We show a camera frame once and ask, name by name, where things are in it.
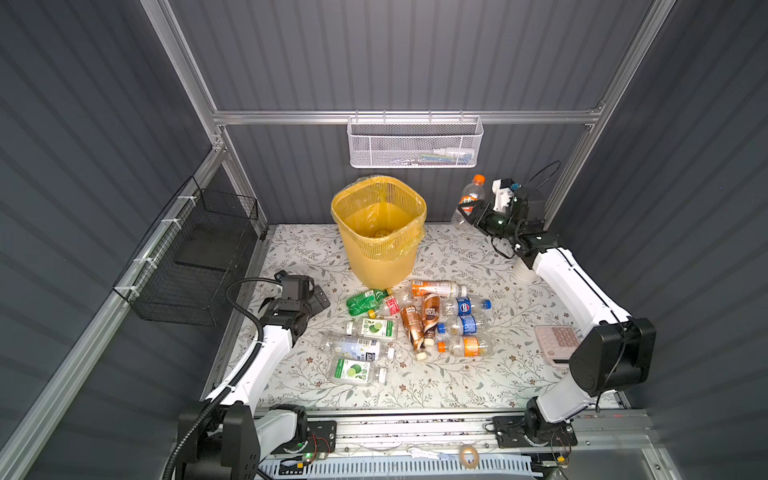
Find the small orange soda bottle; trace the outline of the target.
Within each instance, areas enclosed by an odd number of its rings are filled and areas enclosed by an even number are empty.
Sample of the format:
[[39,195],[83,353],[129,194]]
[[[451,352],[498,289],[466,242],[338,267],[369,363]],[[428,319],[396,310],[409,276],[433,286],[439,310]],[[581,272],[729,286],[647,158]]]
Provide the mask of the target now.
[[459,229],[470,227],[466,216],[472,214],[475,201],[485,199],[485,182],[485,177],[477,174],[473,177],[472,182],[463,188],[457,208],[451,218],[454,227]]

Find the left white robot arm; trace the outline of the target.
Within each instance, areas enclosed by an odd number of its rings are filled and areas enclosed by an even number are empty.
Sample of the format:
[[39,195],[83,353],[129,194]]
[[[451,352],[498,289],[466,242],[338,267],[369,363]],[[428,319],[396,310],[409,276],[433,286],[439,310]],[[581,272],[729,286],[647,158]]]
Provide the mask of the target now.
[[[257,317],[237,300],[239,287],[267,283],[280,288]],[[163,479],[267,479],[260,464],[285,444],[302,443],[309,433],[306,409],[278,404],[256,419],[254,410],[280,362],[306,332],[309,320],[330,306],[322,288],[307,275],[278,272],[273,278],[246,277],[230,284],[225,298],[256,327],[255,338],[223,383],[182,412],[177,442]]]

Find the orange label clear bottle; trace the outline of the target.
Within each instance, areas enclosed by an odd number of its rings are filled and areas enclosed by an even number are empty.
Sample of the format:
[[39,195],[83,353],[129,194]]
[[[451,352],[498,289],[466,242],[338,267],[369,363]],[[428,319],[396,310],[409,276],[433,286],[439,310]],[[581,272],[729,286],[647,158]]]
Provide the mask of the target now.
[[492,342],[480,335],[447,337],[439,340],[436,346],[439,353],[462,358],[487,357],[494,353]]

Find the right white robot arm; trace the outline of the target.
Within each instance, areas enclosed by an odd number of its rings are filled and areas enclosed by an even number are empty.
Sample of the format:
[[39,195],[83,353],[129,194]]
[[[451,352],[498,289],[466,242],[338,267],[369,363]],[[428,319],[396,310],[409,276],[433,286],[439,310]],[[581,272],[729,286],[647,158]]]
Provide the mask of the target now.
[[462,190],[454,220],[508,244],[506,258],[518,258],[558,295],[583,336],[568,359],[569,372],[551,390],[526,405],[521,430],[535,446],[551,443],[570,420],[603,393],[645,382],[650,373],[656,329],[614,302],[578,264],[558,236],[544,228],[543,199],[537,189],[510,178],[476,175]]

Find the clear grey label bottle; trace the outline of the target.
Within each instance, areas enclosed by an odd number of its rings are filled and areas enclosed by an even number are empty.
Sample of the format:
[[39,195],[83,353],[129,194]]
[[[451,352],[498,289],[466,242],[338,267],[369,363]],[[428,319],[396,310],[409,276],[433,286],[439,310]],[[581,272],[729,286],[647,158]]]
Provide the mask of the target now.
[[320,350],[347,359],[370,362],[392,360],[395,357],[395,349],[390,344],[375,339],[335,333],[323,336]]

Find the green lime label bottle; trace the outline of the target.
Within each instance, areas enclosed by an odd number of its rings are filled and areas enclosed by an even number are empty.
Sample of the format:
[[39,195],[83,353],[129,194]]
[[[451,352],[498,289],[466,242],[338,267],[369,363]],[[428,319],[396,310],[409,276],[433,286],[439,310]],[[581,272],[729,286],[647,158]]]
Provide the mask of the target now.
[[330,380],[356,386],[385,385],[387,369],[370,361],[339,357],[331,362]]
[[346,325],[345,332],[349,336],[389,342],[395,340],[397,328],[392,320],[360,318],[350,320]]

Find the blue label water bottle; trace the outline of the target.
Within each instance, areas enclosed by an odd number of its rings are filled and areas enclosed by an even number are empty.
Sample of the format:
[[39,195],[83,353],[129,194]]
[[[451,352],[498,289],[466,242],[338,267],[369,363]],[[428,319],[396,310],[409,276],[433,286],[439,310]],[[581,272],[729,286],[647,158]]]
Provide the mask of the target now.
[[486,316],[478,314],[469,314],[465,316],[446,316],[437,324],[437,333],[439,335],[475,335],[482,327],[488,324]]

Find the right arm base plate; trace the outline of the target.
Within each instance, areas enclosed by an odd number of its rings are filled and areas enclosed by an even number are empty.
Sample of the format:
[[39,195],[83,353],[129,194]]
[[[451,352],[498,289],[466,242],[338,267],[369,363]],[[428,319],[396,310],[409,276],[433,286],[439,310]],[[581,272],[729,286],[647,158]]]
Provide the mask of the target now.
[[570,450],[578,444],[570,423],[551,424],[523,414],[494,416],[490,432],[501,448],[563,447]]

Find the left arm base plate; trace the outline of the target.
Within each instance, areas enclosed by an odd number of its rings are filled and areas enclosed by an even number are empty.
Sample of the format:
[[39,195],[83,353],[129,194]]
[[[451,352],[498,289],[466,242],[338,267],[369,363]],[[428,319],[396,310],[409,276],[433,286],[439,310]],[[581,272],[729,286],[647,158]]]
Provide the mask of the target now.
[[307,453],[333,453],[336,449],[338,423],[332,420],[310,420],[304,440],[283,443],[274,448],[271,455],[292,455]]

